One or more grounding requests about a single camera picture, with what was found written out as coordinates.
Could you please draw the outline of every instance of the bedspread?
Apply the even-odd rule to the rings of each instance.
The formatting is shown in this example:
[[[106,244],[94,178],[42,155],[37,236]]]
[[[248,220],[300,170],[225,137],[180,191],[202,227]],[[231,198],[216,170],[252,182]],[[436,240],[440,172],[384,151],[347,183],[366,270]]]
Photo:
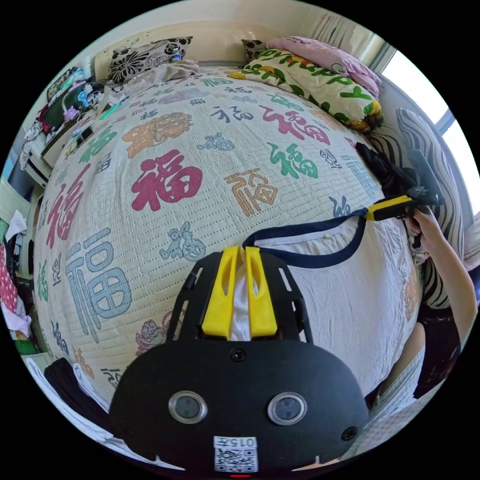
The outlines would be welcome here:
[[[259,229],[383,198],[355,150],[361,135],[232,70],[201,67],[130,98],[53,169],[35,239],[38,317],[53,354],[78,362],[107,401],[135,357],[164,340],[195,261]],[[412,278],[398,295],[413,317]],[[335,328],[349,335],[341,318]]]

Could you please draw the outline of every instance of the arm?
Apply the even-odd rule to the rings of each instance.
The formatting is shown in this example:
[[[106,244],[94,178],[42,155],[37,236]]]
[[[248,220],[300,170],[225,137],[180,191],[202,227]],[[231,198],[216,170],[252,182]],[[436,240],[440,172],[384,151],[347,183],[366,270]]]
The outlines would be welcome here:
[[[443,281],[450,300],[453,321],[458,329],[460,342],[463,342],[478,313],[472,279],[445,239],[437,219],[429,208],[422,207],[422,211],[416,209],[413,218],[407,217],[405,223],[409,230],[421,235],[421,245],[430,254]]]
[[[429,253],[443,281],[450,300],[453,321],[458,329],[460,342],[463,342],[478,313],[474,284],[459,257],[443,236],[430,247]]]

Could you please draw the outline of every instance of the striped pillow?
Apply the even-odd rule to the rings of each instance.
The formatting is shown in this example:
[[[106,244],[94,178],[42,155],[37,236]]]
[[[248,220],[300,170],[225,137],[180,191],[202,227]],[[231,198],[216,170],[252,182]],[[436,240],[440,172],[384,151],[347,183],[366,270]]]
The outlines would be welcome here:
[[[382,152],[397,167],[410,167],[409,149],[399,133],[398,125],[393,122],[384,123],[368,136],[368,140],[377,152]]]
[[[463,264],[469,272],[480,266],[480,211],[465,232]]]
[[[384,123],[379,128],[373,130],[368,140],[377,152],[384,153],[386,157],[396,166],[405,168],[412,168],[412,164],[409,160],[409,149],[404,141],[404,138],[399,133],[399,125],[396,118],[395,111],[385,111],[387,117],[385,119],[388,123]],[[408,236],[408,244],[410,248],[411,258],[416,267],[424,264],[430,257],[430,254],[420,246],[414,248],[415,235],[406,228]]]
[[[452,170],[448,164],[437,137],[429,125],[416,113],[397,108],[396,116],[408,149],[420,150],[427,159],[440,185],[444,198],[443,205],[436,205],[432,211],[443,235],[460,259],[464,258],[464,225],[459,191]],[[442,279],[431,258],[425,264],[423,301],[432,309],[445,309],[450,301]]]

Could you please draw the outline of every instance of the hand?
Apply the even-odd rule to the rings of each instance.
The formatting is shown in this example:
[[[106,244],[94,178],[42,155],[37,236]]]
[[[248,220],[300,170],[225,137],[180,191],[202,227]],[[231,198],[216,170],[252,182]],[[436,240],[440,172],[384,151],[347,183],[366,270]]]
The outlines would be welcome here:
[[[445,238],[430,208],[423,206],[422,210],[425,213],[416,208],[413,218],[409,215],[405,217],[405,224],[413,234],[421,235],[421,246],[431,254],[438,244],[445,241]]]

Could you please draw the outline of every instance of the pink polka dot fabric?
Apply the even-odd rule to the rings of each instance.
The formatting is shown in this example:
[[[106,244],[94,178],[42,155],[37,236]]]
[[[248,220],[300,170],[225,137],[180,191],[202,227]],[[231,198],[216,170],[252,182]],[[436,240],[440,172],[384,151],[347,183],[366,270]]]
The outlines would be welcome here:
[[[18,292],[7,270],[5,259],[5,245],[2,245],[0,246],[0,299],[11,312],[15,313]]]

